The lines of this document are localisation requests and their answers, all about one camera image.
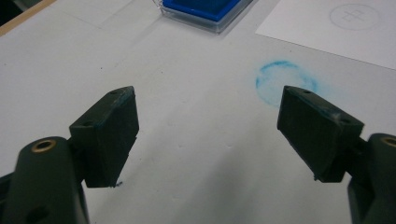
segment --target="faint circle drawing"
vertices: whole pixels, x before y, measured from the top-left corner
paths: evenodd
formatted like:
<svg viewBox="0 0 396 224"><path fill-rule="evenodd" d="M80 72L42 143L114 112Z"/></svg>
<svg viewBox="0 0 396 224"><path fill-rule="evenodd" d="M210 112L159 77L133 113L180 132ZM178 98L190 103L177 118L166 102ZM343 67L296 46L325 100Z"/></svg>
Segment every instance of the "faint circle drawing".
<svg viewBox="0 0 396 224"><path fill-rule="evenodd" d="M336 7L330 13L332 23L346 30L366 30L380 21L379 12L361 4L348 4Z"/></svg>

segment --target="screw hole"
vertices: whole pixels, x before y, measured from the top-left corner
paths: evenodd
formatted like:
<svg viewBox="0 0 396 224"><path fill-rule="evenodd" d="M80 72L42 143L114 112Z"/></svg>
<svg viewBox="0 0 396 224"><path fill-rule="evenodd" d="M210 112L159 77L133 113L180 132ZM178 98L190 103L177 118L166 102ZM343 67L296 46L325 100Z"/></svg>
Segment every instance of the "screw hole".
<svg viewBox="0 0 396 224"><path fill-rule="evenodd" d="M50 214L49 210L45 206L39 206L32 209L26 216L27 223L37 223L45 219Z"/></svg>
<svg viewBox="0 0 396 224"><path fill-rule="evenodd" d="M347 124L347 123L350 123L350 120L349 119L341 119L341 122Z"/></svg>
<svg viewBox="0 0 396 224"><path fill-rule="evenodd" d="M89 127L89 126L92 126L93 125L93 121L92 120L88 120L88 121L85 121L84 123L82 123L82 126L85 126L85 127Z"/></svg>
<svg viewBox="0 0 396 224"><path fill-rule="evenodd" d="M396 147L396 139L395 139L395 138L392 138L392 137L384 137L384 138L382 138L382 141L383 141L385 144L387 144L387 145L389 145L389 146L391 146L391 147Z"/></svg>
<svg viewBox="0 0 396 224"><path fill-rule="evenodd" d="M45 152L45 151L48 151L48 150L52 149L53 147L55 147L55 145L56 145L56 141L55 140L52 140L52 139L43 140L41 142L36 143L32 147L32 151L34 153Z"/></svg>

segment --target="blue ink stain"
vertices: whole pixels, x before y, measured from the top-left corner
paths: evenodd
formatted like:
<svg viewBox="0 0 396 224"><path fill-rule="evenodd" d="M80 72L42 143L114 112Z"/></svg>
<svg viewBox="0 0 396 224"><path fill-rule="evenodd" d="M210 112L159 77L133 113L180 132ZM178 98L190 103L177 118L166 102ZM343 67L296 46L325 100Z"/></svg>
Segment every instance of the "blue ink stain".
<svg viewBox="0 0 396 224"><path fill-rule="evenodd" d="M268 63L256 78L256 90L268 105L280 107L283 87L294 86L317 92L318 83L298 65L288 61Z"/></svg>

